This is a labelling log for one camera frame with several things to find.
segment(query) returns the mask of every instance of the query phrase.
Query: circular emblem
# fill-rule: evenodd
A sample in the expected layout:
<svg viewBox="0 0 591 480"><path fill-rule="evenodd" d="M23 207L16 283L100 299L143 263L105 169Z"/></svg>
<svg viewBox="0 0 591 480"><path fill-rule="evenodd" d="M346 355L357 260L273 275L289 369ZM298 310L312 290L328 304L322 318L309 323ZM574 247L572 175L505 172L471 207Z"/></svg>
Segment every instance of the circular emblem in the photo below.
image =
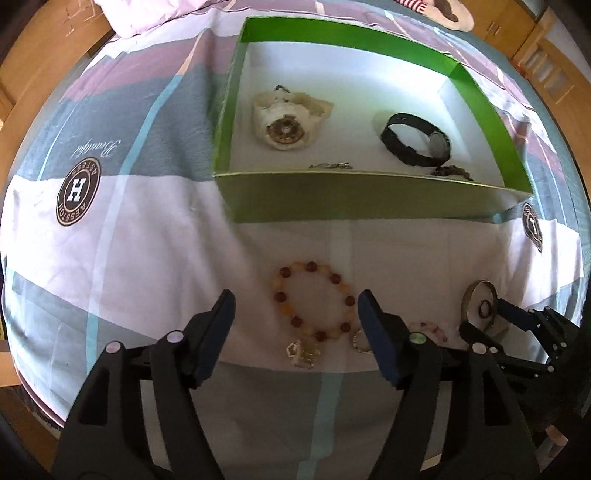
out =
<svg viewBox="0 0 591 480"><path fill-rule="evenodd" d="M523 205L523 213L521 215L521 219L523 221L523 228L525 230L525 234L541 252L542 231L540 230L538 216L535 214L534 208L529 203L525 203Z"/></svg>
<svg viewBox="0 0 591 480"><path fill-rule="evenodd" d="M70 170L57 194L56 216L63 226L74 225L88 211L100 181L100 163L85 158Z"/></svg>
<svg viewBox="0 0 591 480"><path fill-rule="evenodd" d="M267 135L282 145L299 142L304 136L304 129L293 115L284 115L267 126Z"/></svg>

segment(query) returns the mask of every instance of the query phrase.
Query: beaded bracelet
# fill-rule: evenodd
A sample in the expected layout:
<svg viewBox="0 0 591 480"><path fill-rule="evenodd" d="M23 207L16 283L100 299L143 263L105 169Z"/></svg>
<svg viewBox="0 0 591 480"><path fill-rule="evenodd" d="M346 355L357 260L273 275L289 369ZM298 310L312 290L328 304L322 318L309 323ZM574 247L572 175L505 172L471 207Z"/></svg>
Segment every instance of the beaded bracelet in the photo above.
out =
<svg viewBox="0 0 591 480"><path fill-rule="evenodd" d="M285 281L292 274L307 272L310 274L319 273L326 277L338 290L344 295L344 304L347 307L341 323L334 328L323 330L314 327L308 320L299 316L288 301L287 293L284 291ZM299 339L287 347L287 355L295 367L312 368L320 349L318 343L325 342L328 339L336 340L342 334L351 331L351 325L356 319L355 297L351 295L350 285L343 283L342 276L332 271L328 265L318 265L316 262L294 262L289 267L282 267L278 275L272 279L273 290L275 291L274 300L279 305L281 313L288 316L291 326L299 332Z"/></svg>
<svg viewBox="0 0 591 480"><path fill-rule="evenodd" d="M344 303L348 307L345 312L343 322L339 327L329 330L319 330L314 327L307 320L302 319L296 312L295 308L288 301L287 294L283 291L285 280L290 278L292 273L299 272L319 273L328 278L328 280L335 285L338 290L344 295ZM293 328L299 329L304 336L314 337L318 342L324 342L328 339L336 340L343 333L351 331L351 324L355 321L355 297L351 295L350 285L342 282L342 277L338 273L332 271L328 265L318 265L316 262L294 262L289 267L283 267L279 270L279 274L273 277L273 289L275 290L275 301L279 304L281 313L284 313L290 318Z"/></svg>
<svg viewBox="0 0 591 480"><path fill-rule="evenodd" d="M434 177L450 177L452 175L459 175L460 177L464 177L465 180L474 181L469 172L461 167L456 167L455 165L437 167L435 170L433 170L431 175Z"/></svg>

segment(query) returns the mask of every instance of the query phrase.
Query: stuffed toy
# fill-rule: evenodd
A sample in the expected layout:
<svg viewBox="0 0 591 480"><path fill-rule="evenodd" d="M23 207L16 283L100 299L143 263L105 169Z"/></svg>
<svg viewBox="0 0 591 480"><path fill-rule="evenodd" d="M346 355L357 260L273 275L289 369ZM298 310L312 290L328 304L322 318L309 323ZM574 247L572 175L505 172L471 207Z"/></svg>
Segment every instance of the stuffed toy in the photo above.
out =
<svg viewBox="0 0 591 480"><path fill-rule="evenodd" d="M396 0L450 30L469 32L474 28L470 11L459 0Z"/></svg>

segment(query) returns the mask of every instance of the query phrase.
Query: pendant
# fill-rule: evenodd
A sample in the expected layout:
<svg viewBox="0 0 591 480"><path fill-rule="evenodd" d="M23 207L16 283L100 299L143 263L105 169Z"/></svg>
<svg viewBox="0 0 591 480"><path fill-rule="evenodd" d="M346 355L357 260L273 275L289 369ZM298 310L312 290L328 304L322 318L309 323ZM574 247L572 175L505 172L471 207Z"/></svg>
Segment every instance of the pendant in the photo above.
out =
<svg viewBox="0 0 591 480"><path fill-rule="evenodd" d="M310 340L297 340L287 347L287 356L298 368L312 368L320 355L317 343Z"/></svg>

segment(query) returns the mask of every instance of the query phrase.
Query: striped fabric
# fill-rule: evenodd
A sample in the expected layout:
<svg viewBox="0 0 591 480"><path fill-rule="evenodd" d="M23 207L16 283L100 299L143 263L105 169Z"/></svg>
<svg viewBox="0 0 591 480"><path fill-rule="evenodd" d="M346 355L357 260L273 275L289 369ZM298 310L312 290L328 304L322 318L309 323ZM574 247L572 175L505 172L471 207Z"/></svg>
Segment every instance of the striped fabric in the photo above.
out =
<svg viewBox="0 0 591 480"><path fill-rule="evenodd" d="M427 4L421 0L396 0L400 5L410 8L415 12L422 14L425 11Z"/></svg>

